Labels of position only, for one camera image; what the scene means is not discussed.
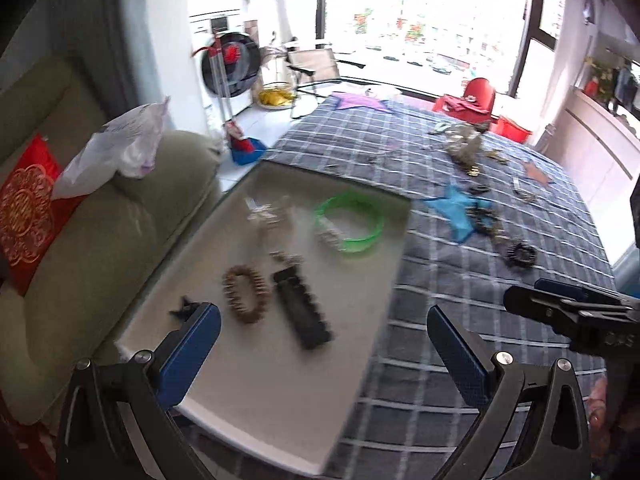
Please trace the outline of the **small black claw clip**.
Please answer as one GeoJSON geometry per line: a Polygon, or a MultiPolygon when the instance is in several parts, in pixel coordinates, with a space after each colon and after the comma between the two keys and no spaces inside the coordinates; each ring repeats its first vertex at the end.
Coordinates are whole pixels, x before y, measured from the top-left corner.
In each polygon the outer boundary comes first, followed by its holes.
{"type": "Polygon", "coordinates": [[[186,322],[199,307],[199,302],[192,301],[187,296],[182,296],[180,298],[180,306],[178,309],[170,310],[169,314],[174,318],[178,318],[181,322],[186,322]]]}

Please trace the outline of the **black rectangular hair clip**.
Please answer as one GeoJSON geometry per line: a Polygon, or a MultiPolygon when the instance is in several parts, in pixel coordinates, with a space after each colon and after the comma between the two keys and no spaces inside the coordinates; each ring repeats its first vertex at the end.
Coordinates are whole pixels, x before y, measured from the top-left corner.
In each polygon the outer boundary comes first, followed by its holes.
{"type": "Polygon", "coordinates": [[[298,266],[271,275],[280,306],[303,349],[314,350],[333,339],[330,326],[319,310],[298,266]]]}

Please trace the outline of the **dark slim hair clip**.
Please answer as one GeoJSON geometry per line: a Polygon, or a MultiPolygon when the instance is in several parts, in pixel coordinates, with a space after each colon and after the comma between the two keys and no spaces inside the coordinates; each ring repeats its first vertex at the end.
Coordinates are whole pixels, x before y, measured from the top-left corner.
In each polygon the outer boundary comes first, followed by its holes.
{"type": "Polygon", "coordinates": [[[468,192],[474,196],[483,195],[490,192],[490,187],[484,184],[472,184],[468,187],[468,192]]]}

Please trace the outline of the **white jewelry tray box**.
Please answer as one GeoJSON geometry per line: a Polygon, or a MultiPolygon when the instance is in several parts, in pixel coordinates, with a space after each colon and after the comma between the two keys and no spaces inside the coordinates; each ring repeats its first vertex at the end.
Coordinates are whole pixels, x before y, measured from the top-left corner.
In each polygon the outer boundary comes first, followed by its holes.
{"type": "Polygon", "coordinates": [[[122,356],[154,349],[178,327],[183,299],[216,304],[221,332],[180,412],[222,442],[281,469],[322,474],[349,418],[385,324],[410,212],[382,188],[261,162],[235,185],[190,240],[160,267],[117,338],[122,356]],[[384,229],[360,254],[330,247],[314,212],[345,192],[381,209],[384,229]],[[239,264],[263,278],[279,270],[274,252],[300,258],[299,273],[331,339],[300,343],[277,297],[245,324],[231,311],[224,274],[239,264]]]}

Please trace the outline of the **grey checked bedspread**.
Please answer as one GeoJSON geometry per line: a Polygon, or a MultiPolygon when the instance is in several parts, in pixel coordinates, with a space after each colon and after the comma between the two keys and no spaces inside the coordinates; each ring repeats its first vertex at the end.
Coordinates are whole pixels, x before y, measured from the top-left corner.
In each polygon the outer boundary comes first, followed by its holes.
{"type": "Polygon", "coordinates": [[[412,201],[406,252],[390,313],[354,411],[322,472],[326,479],[428,479],[469,430],[476,411],[466,404],[425,331],[425,315],[439,306],[491,346],[525,363],[568,356],[564,338],[503,309],[504,290],[538,278],[613,286],[613,272],[596,226],[562,168],[525,145],[488,134],[499,153],[480,163],[480,183],[506,234],[531,244],[529,269],[506,263],[488,237],[462,243],[427,205],[470,178],[454,166],[437,126],[444,116],[392,103],[387,113],[338,110],[327,99],[274,144],[269,158],[366,182],[412,201]],[[529,204],[513,189],[537,196],[529,204]]]}

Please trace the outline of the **white bow hair clip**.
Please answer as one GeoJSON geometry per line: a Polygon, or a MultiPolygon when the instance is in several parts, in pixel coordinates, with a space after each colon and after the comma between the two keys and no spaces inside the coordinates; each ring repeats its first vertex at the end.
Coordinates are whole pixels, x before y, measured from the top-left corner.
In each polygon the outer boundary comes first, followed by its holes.
{"type": "Polygon", "coordinates": [[[272,203],[258,204],[253,197],[244,198],[247,220],[254,226],[276,226],[288,216],[290,198],[285,195],[272,203]]]}

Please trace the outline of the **gold filigree hair clip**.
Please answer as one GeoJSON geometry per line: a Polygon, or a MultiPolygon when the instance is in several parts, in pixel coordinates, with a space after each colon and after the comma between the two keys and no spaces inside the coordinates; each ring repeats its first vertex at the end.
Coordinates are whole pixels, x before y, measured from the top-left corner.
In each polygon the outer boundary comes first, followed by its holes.
{"type": "Polygon", "coordinates": [[[469,166],[469,168],[466,170],[466,174],[467,174],[469,177],[476,178],[476,177],[478,177],[478,176],[480,175],[480,167],[479,167],[479,166],[477,166],[477,165],[471,165],[471,166],[469,166]]]}

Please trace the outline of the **red embroidered cushion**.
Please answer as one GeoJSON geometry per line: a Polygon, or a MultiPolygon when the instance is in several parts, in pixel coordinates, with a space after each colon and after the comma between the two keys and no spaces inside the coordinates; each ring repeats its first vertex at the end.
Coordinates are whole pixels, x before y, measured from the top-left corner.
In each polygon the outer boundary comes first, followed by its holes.
{"type": "Polygon", "coordinates": [[[62,174],[46,140],[37,134],[1,188],[1,253],[8,280],[25,295],[40,262],[84,200],[52,197],[62,174]]]}

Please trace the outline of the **red bucket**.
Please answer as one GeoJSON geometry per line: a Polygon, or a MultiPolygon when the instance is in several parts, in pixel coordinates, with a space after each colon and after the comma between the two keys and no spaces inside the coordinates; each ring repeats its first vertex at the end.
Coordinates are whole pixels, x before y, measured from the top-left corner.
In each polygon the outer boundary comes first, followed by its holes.
{"type": "Polygon", "coordinates": [[[504,116],[498,117],[497,121],[491,126],[491,131],[498,134],[498,136],[503,136],[519,144],[525,144],[532,134],[530,130],[521,127],[512,119],[504,116]]]}

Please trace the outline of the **cream polka dot scrunchie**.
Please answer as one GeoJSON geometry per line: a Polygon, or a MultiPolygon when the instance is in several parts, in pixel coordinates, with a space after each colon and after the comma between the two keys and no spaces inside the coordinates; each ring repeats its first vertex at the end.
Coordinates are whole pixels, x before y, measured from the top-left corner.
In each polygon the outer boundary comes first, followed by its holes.
{"type": "Polygon", "coordinates": [[[482,149],[483,135],[468,124],[451,125],[442,134],[446,153],[464,170],[472,170],[482,149]]]}

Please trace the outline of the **white plastic bag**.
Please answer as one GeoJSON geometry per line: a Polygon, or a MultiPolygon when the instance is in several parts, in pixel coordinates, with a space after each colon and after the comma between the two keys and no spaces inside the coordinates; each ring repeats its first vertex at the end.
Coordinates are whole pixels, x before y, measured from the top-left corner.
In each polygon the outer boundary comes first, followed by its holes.
{"type": "Polygon", "coordinates": [[[128,110],[93,133],[55,181],[52,200],[90,195],[115,174],[142,179],[155,167],[170,97],[128,110]]]}

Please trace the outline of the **red plastic chair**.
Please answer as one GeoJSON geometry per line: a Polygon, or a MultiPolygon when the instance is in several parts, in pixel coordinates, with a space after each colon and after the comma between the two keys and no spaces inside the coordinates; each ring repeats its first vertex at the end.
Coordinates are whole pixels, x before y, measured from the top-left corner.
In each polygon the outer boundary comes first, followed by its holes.
{"type": "Polygon", "coordinates": [[[491,120],[495,100],[495,88],[488,79],[478,77],[466,84],[462,96],[440,96],[435,101],[432,111],[469,124],[480,124],[491,120]]]}

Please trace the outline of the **white washing machine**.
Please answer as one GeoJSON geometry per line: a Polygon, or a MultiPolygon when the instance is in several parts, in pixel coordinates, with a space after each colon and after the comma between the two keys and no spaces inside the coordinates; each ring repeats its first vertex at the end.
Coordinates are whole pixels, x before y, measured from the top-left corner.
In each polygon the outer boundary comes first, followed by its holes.
{"type": "Polygon", "coordinates": [[[229,103],[232,113],[236,115],[252,104],[252,87],[260,69],[259,47],[245,31],[245,22],[239,9],[194,14],[190,16],[189,23],[207,123],[210,128],[218,129],[222,126],[222,117],[207,50],[216,40],[219,41],[229,103]]]}

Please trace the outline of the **folding beige chair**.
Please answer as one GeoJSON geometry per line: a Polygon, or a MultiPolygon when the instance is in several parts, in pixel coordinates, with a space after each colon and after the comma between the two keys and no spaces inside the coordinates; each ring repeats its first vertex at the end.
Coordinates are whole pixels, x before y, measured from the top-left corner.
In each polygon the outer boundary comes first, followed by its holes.
{"type": "Polygon", "coordinates": [[[366,64],[361,62],[337,58],[332,48],[288,50],[286,62],[296,78],[296,84],[341,80],[340,69],[343,66],[358,70],[366,67],[366,64]]]}

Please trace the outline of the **beige wall cabinet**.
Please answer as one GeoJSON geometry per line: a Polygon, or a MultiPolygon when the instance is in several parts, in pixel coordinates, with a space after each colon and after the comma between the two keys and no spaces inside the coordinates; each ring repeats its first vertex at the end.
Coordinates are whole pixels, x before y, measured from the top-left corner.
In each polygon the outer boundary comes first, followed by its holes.
{"type": "Polygon", "coordinates": [[[602,242],[634,244],[630,196],[639,177],[639,140],[579,89],[570,90],[554,125],[547,156],[573,180],[602,242]]]}

